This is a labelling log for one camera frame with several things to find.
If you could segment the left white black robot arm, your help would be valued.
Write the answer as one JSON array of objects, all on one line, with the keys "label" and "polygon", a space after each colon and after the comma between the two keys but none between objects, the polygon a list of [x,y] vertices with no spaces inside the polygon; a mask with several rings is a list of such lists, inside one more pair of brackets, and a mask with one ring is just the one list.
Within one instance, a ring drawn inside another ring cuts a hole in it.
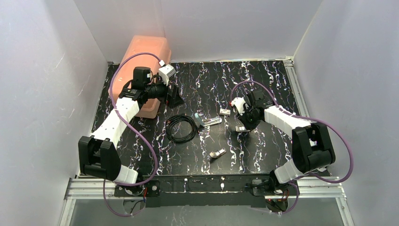
[{"label": "left white black robot arm", "polygon": [[179,88],[169,84],[176,72],[172,65],[165,65],[153,75],[148,67],[138,66],[133,78],[122,88],[116,106],[101,126],[90,136],[82,136],[78,142],[80,171],[118,185],[137,185],[138,172],[122,165],[116,147],[129,122],[139,113],[149,99],[158,99],[169,108],[184,103]]}]

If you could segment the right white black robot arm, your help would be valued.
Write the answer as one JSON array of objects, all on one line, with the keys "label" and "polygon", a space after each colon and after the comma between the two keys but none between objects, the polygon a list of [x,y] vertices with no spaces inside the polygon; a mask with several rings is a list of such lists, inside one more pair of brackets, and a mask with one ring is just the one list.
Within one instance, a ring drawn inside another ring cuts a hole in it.
[{"label": "right white black robot arm", "polygon": [[245,130],[254,130],[261,121],[273,125],[291,138],[291,159],[269,173],[256,188],[268,192],[284,190],[290,181],[335,162],[335,152],[327,126],[295,118],[282,106],[266,100],[261,91],[231,101]]}]

